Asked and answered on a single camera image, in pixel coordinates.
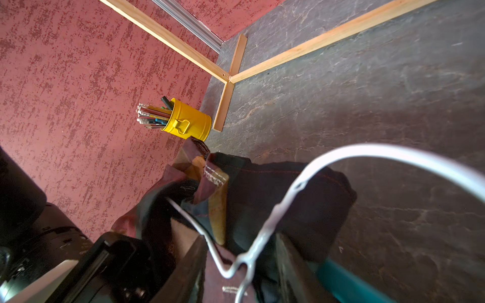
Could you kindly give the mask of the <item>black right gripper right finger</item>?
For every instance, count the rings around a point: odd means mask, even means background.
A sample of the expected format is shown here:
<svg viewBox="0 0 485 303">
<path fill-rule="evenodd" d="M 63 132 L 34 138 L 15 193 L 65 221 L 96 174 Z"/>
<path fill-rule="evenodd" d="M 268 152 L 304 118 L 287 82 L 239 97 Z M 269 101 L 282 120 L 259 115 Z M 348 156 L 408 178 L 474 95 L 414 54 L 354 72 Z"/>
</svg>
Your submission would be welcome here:
<svg viewBox="0 0 485 303">
<path fill-rule="evenodd" d="M 275 247 L 282 302 L 337 302 L 319 283 L 288 237 L 277 233 Z"/>
</svg>

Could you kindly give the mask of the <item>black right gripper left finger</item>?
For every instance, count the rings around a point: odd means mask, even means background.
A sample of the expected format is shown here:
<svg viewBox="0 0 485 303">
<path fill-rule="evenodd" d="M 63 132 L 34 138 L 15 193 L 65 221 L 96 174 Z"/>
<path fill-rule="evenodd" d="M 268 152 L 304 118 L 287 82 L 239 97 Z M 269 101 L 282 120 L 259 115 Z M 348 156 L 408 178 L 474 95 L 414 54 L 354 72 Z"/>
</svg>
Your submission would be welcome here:
<svg viewBox="0 0 485 303">
<path fill-rule="evenodd" d="M 207 258 L 207 243 L 199 236 L 164 286 L 150 302 L 189 302 Z"/>
</svg>

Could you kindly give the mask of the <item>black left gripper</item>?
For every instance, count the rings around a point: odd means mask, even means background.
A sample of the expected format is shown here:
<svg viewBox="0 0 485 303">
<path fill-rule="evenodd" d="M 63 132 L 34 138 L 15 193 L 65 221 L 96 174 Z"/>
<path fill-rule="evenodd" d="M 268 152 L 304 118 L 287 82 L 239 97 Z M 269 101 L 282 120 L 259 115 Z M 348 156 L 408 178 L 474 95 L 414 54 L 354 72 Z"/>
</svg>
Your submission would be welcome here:
<svg viewBox="0 0 485 303">
<path fill-rule="evenodd" d="M 154 295 L 155 283 L 146 245 L 139 239 L 107 232 L 47 301 L 150 302 Z"/>
</svg>

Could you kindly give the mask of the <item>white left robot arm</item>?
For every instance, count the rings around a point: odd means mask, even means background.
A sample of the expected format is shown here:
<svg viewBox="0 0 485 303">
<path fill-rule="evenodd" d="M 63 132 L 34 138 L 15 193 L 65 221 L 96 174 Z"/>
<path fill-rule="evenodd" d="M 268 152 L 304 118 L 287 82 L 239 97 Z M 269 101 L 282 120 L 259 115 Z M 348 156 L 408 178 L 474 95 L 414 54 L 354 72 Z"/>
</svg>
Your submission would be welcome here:
<svg viewBox="0 0 485 303">
<path fill-rule="evenodd" d="M 92 242 L 1 152 L 2 302 L 149 302 L 156 291 L 142 241 Z"/>
</svg>

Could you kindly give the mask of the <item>teal plastic basket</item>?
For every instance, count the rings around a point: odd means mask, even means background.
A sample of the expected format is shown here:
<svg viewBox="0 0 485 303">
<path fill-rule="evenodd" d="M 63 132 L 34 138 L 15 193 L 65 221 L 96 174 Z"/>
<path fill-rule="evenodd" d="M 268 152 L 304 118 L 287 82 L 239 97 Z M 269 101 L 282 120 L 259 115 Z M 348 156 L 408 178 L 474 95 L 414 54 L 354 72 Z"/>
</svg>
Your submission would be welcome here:
<svg viewBox="0 0 485 303">
<path fill-rule="evenodd" d="M 339 302 L 393 303 L 395 300 L 328 258 L 318 266 L 317 278 Z"/>
</svg>

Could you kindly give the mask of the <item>yellow metal bucket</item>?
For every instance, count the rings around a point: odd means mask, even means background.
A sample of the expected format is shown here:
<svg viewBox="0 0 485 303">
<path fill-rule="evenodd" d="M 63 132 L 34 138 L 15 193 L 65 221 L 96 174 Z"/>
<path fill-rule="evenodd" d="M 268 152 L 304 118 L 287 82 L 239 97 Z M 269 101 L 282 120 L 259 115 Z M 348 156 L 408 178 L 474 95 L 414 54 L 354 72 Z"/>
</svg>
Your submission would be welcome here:
<svg viewBox="0 0 485 303">
<path fill-rule="evenodd" d="M 171 102 L 173 113 L 163 131 L 185 140 L 194 137 L 205 141 L 212 127 L 212 118 L 176 98 Z"/>
</svg>

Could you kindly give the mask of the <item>wooden clothes rack frame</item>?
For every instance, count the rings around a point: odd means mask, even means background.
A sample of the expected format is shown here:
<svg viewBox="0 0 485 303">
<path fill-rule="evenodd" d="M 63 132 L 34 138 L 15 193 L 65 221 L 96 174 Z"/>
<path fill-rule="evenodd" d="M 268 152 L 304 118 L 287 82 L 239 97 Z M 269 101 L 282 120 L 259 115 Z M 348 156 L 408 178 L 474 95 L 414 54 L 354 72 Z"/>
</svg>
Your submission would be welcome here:
<svg viewBox="0 0 485 303">
<path fill-rule="evenodd" d="M 212 126 L 212 129 L 218 132 L 221 132 L 224 128 L 236 83 L 305 56 L 318 49 L 333 45 L 353 35 L 372 29 L 399 16 L 430 5 L 433 2 L 433 0 L 391 1 L 244 71 L 241 71 L 240 67 L 248 39 L 245 35 L 241 34 L 232 58 L 231 68 L 229 71 L 224 71 L 128 1 L 103 1 L 106 6 L 110 7 L 116 13 L 224 84 L 221 100 Z"/>
</svg>

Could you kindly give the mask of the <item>aluminium corner post left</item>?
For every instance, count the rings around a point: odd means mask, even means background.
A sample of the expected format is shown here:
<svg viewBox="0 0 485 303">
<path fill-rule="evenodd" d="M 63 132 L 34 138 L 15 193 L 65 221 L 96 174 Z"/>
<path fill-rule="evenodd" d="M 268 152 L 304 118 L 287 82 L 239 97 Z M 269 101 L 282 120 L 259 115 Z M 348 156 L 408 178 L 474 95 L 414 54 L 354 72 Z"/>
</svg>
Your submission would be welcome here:
<svg viewBox="0 0 485 303">
<path fill-rule="evenodd" d="M 193 35 L 207 44 L 217 54 L 221 52 L 224 43 L 206 25 L 193 16 L 188 10 L 174 0 L 152 0 L 159 8 L 164 10 L 173 19 L 189 30 Z"/>
</svg>

